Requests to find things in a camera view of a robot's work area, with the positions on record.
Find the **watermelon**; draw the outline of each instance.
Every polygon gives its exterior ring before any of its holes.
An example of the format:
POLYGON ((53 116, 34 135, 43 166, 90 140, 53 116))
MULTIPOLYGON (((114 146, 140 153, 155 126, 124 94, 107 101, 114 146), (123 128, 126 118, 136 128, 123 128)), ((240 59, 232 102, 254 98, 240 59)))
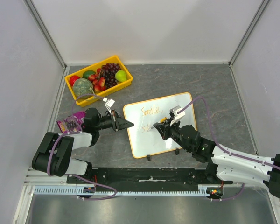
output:
POLYGON ((90 76, 90 75, 92 75, 92 74, 96 74, 96 72, 93 71, 93 70, 87 70, 87 71, 85 71, 85 72, 83 73, 82 78, 88 78, 88 76, 90 76))
POLYGON ((77 79, 73 85, 73 91, 76 97, 82 96, 84 94, 94 94, 93 85, 91 81, 85 78, 77 79))

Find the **marble-patterned surface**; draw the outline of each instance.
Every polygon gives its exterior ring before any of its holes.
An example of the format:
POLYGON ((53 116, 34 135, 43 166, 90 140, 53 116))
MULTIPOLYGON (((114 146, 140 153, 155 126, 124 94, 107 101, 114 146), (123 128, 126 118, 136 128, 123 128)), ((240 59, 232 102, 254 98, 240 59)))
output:
MULTIPOLYGON (((85 66, 71 66, 70 73, 85 66)), ((132 84, 109 97, 116 102, 114 109, 123 114, 126 104, 153 99, 181 92, 192 97, 204 96, 211 109, 213 128, 218 141, 232 149, 254 153, 243 111, 227 64, 177 64, 177 65, 128 65, 133 76, 132 84)), ((73 103, 68 87, 65 87, 57 119, 70 115, 73 103)), ((74 112, 96 107, 105 113, 104 104, 97 101, 87 107, 74 107, 74 112)), ((194 103, 197 129, 201 136, 211 139, 205 107, 202 101, 194 103)), ((127 130, 114 132, 112 129, 100 132, 100 139, 93 147, 72 152, 72 157, 92 162, 94 167, 205 167, 180 150, 135 159, 132 156, 127 130)))

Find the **white wall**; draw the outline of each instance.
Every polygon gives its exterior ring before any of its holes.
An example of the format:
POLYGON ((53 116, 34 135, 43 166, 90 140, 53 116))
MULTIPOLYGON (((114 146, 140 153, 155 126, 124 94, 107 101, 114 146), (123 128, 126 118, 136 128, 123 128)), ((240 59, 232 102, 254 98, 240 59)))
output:
POLYGON ((0 224, 12 222, 62 68, 22 0, 0 0, 0 224))
POLYGON ((66 63, 227 62, 261 0, 33 0, 66 63))
POLYGON ((280 154, 280 0, 271 1, 233 70, 259 153, 280 154))

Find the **purple snack bag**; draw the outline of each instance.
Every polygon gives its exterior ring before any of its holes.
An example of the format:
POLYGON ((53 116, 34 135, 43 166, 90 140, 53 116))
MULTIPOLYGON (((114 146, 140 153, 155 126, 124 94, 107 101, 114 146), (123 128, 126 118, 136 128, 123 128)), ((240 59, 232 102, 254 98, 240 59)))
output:
POLYGON ((65 118, 63 121, 57 121, 57 125, 62 133, 66 132, 78 132, 80 131, 79 126, 75 123, 76 122, 81 125, 84 123, 85 112, 79 111, 73 113, 73 116, 69 116, 65 118))

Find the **yellow basket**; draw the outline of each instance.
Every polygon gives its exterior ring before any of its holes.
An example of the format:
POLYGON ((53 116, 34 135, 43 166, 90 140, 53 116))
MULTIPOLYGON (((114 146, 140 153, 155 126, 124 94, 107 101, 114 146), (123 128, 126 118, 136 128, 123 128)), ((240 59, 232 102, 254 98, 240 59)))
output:
MULTIPOLYGON (((76 100, 77 97, 75 96, 74 91, 73 91, 72 87, 70 86, 70 77, 72 77, 72 76, 79 76, 79 77, 82 78, 83 73, 84 73, 85 71, 87 71, 87 70, 96 71, 97 69, 100 69, 100 68, 102 67, 102 65, 106 65, 107 63, 119 63, 120 68, 121 68, 123 71, 126 72, 126 78, 127 78, 127 80, 124 81, 123 83, 119 83, 119 84, 117 84, 116 86, 111 87, 110 89, 107 89, 107 90, 102 91, 102 92, 98 92, 98 93, 96 93, 96 95, 98 95, 98 96, 100 96, 100 97, 106 97, 106 96, 110 95, 111 93, 114 93, 114 92, 116 92, 116 91, 118 91, 118 90, 121 90, 121 89, 123 89, 123 88, 125 88, 125 87, 127 87, 128 85, 131 84, 131 82, 132 82, 132 80, 133 80, 133 77, 131 76, 131 74, 129 73, 129 71, 126 69, 126 67, 123 65, 123 63, 121 62, 121 60, 120 60, 116 55, 114 55, 114 56, 109 57, 109 58, 107 58, 107 59, 105 59, 105 60, 103 60, 103 61, 101 61, 101 62, 99 62, 99 63, 96 63, 96 64, 93 64, 93 65, 91 65, 91 66, 88 66, 88 67, 86 67, 86 68, 84 68, 84 69, 82 69, 82 70, 80 70, 80 71, 76 71, 76 72, 74 72, 74 73, 72 73, 72 74, 70 74, 70 75, 68 75, 68 76, 65 77, 66 84, 67 84, 67 86, 69 87, 70 92, 71 92, 71 94, 72 94, 72 96, 73 96, 73 98, 74 98, 75 100, 76 100)), ((78 106, 85 107, 85 106, 87 106, 87 105, 89 105, 89 104, 92 104, 93 102, 95 102, 95 101, 97 101, 97 100, 98 100, 98 99, 95 98, 95 97, 89 97, 89 98, 87 98, 87 99, 78 99, 78 100, 76 101, 76 104, 77 104, 78 106)))

